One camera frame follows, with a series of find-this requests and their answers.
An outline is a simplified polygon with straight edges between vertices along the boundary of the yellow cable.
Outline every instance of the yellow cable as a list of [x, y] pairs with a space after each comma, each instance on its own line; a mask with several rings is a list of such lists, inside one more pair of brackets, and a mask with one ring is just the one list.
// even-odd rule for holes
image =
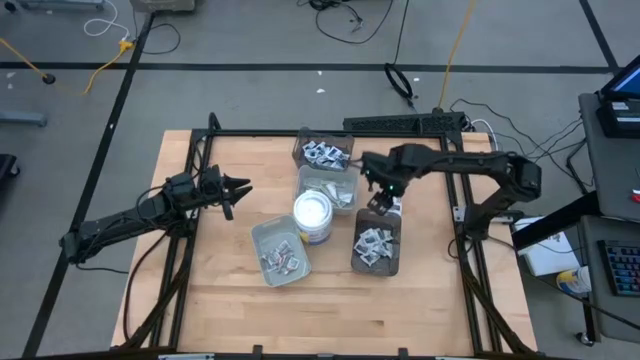
[[460, 44], [460, 39], [462, 39], [462, 34], [467, 28], [469, 24], [469, 19], [471, 19], [471, 13], [473, 12], [473, 8], [476, 6], [476, 0], [469, 0], [469, 6], [467, 7], [467, 14], [464, 16], [464, 22], [462, 23], [462, 27], [460, 27], [460, 31], [458, 32], [458, 37], [456, 38], [456, 42], [453, 43], [453, 49], [451, 49], [451, 54], [449, 54], [449, 61], [447, 62], [447, 69], [444, 72], [444, 81], [442, 83], [442, 91], [440, 92], [440, 101], [438, 101], [438, 108], [442, 108], [442, 103], [444, 102], [444, 97], [447, 92], [447, 84], [449, 83], [449, 69], [451, 68], [451, 63], [453, 62], [453, 56], [458, 49], [458, 44]]
[[[42, 76], [43, 78], [47, 77], [47, 74], [43, 73], [42, 71], [40, 71], [40, 69], [38, 69], [35, 65], [33, 65], [26, 57], [24, 57], [18, 50], [16, 50], [13, 46], [11, 46], [4, 38], [0, 38], [0, 43], [2, 43], [7, 49], [9, 49], [12, 53], [14, 53], [17, 57], [20, 58], [20, 60], [22, 60], [25, 64], [27, 64], [31, 69], [33, 69], [33, 71], [37, 72], [40, 76]], [[114, 57], [111, 61], [109, 61], [108, 63], [104, 64], [103, 66], [101, 66], [98, 70], [96, 70], [91, 77], [89, 78], [89, 84], [87, 84], [87, 87], [84, 89], [84, 91], [82, 93], [80, 93], [79, 95], [87, 95], [89, 93], [89, 91], [91, 91], [91, 87], [93, 87], [93, 81], [95, 80], [96, 76], [98, 76], [98, 74], [106, 69], [107, 67], [109, 67], [109, 65], [113, 64], [114, 62], [118, 61], [118, 59], [120, 59], [120, 57], [122, 57], [122, 55], [127, 52], [128, 50], [130, 50], [131, 48], [133, 48], [133, 43], [129, 42], [129, 41], [120, 41], [119, 43], [120, 45], [120, 52], [118, 53], [118, 55], [116, 55], [116, 57]], [[67, 89], [65, 89], [64, 86], [61, 86], [60, 84], [54, 84], [56, 86], [56, 88], [68, 91]]]

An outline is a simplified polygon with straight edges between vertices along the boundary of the gray floor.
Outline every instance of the gray floor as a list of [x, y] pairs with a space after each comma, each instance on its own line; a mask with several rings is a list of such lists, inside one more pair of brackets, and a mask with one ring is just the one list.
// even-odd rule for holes
[[[131, 8], [113, 0], [119, 21], [131, 31]], [[634, 0], [590, 0], [605, 36], [620, 64], [637, 55], [640, 30]], [[374, 26], [388, 4], [358, 1], [354, 7]], [[182, 34], [180, 48], [163, 56], [143, 56], [143, 62], [186, 63], [382, 63], [393, 58], [404, 1], [396, 1], [385, 25], [365, 45], [350, 46], [318, 34], [313, 11], [293, 0], [222, 1], [202, 4], [195, 15], [162, 16]], [[465, 0], [412, 1], [407, 16], [399, 63], [446, 63]], [[117, 51], [122, 37], [112, 29], [103, 37], [82, 32], [94, 11], [56, 8], [0, 11], [0, 36], [34, 61], [104, 62]], [[321, 22], [338, 34], [348, 34], [348, 14], [339, 10], [322, 15]], [[138, 15], [138, 24], [143, 16]], [[149, 50], [171, 46], [175, 35], [154, 31]], [[128, 61], [128, 56], [121, 61]], [[0, 48], [0, 61], [15, 61]], [[485, 0], [478, 7], [460, 44], [455, 63], [467, 65], [606, 66], [606, 62], [577, 0]], [[55, 71], [59, 83], [84, 87], [90, 72]], [[19, 356], [49, 281], [59, 248], [57, 240], [71, 222], [86, 181], [104, 124], [124, 72], [100, 75], [90, 96], [76, 97], [44, 85], [27, 70], [0, 71], [0, 108], [41, 111], [50, 117], [46, 128], [0, 127], [0, 153], [20, 158], [23, 173], [3, 193], [0, 205], [0, 358]], [[416, 107], [429, 111], [437, 102], [441, 73], [410, 73]], [[608, 75], [541, 75], [454, 73], [448, 107], [455, 99], [485, 102], [511, 117], [519, 129], [542, 141], [578, 118], [577, 96], [601, 87]], [[483, 108], [459, 104], [472, 119], [489, 121], [496, 132], [514, 136], [526, 151], [533, 149], [508, 123]], [[205, 127], [215, 111], [225, 128], [342, 127], [342, 119], [410, 113], [380, 72], [316, 71], [138, 71], [127, 98], [88, 218], [133, 206], [146, 189], [167, 129]], [[579, 141], [582, 129], [559, 146]], [[517, 145], [499, 137], [509, 150]], [[566, 153], [556, 155], [560, 164]], [[576, 186], [548, 159], [543, 197], [520, 205], [529, 214], [545, 214], [577, 198]], [[591, 178], [588, 154], [576, 165]], [[127, 269], [133, 242], [105, 249], [92, 265]], [[594, 348], [575, 342], [583, 330], [581, 306], [556, 292], [523, 278], [538, 345], [550, 355], [587, 359], [627, 359], [640, 350], [636, 344], [605, 339]], [[108, 273], [70, 270], [57, 302], [41, 354], [106, 349], [123, 293], [125, 278]]]

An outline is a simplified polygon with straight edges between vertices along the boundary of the wooden tabletop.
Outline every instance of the wooden tabletop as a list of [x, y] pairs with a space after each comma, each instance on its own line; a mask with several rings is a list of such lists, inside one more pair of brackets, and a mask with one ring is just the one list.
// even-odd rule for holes
[[[189, 136], [189, 131], [165, 133], [152, 185], [183, 171]], [[250, 230], [292, 211], [297, 180], [291, 159], [294, 140], [214, 139], [211, 164], [219, 164], [230, 176], [250, 178], [254, 189], [234, 208], [233, 221], [225, 221], [221, 208], [201, 213], [178, 350], [249, 353], [254, 344], [261, 344], [265, 353], [394, 355], [406, 347], [411, 355], [472, 355], [460, 270], [447, 255], [453, 226], [443, 174], [429, 174], [407, 188], [396, 276], [379, 278], [351, 270], [354, 211], [334, 217], [327, 243], [306, 247], [313, 269], [309, 276], [281, 288], [266, 286]], [[357, 138], [354, 155], [359, 158], [363, 150], [386, 154], [406, 142], [439, 149], [436, 140]], [[467, 151], [490, 150], [486, 134], [464, 134], [464, 142]], [[497, 189], [488, 177], [471, 176], [471, 181], [476, 202]], [[365, 183], [361, 177], [356, 209], [366, 207], [371, 198]], [[461, 198], [461, 186], [457, 192]], [[511, 242], [505, 225], [492, 225], [490, 233]], [[133, 264], [159, 235], [138, 239]], [[168, 242], [149, 255], [134, 279], [130, 332], [158, 298]], [[535, 349], [513, 251], [494, 242], [483, 245], [494, 303], [523, 342]], [[486, 324], [484, 312], [477, 308], [480, 322]], [[170, 305], [165, 324], [170, 324], [173, 309]], [[490, 349], [486, 326], [481, 327], [484, 347]], [[161, 344], [167, 338], [168, 331], [163, 331]], [[123, 340], [121, 307], [113, 344]]]

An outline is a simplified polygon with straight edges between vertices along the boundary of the white cylindrical container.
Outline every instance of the white cylindrical container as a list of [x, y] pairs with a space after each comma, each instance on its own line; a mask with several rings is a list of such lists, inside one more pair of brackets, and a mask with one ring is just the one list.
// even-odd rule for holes
[[300, 229], [300, 237], [309, 245], [329, 240], [333, 210], [329, 198], [319, 191], [305, 191], [293, 204], [293, 218]]
[[558, 274], [556, 284], [564, 292], [575, 295], [591, 291], [589, 267], [583, 266], [575, 270], [567, 270]]

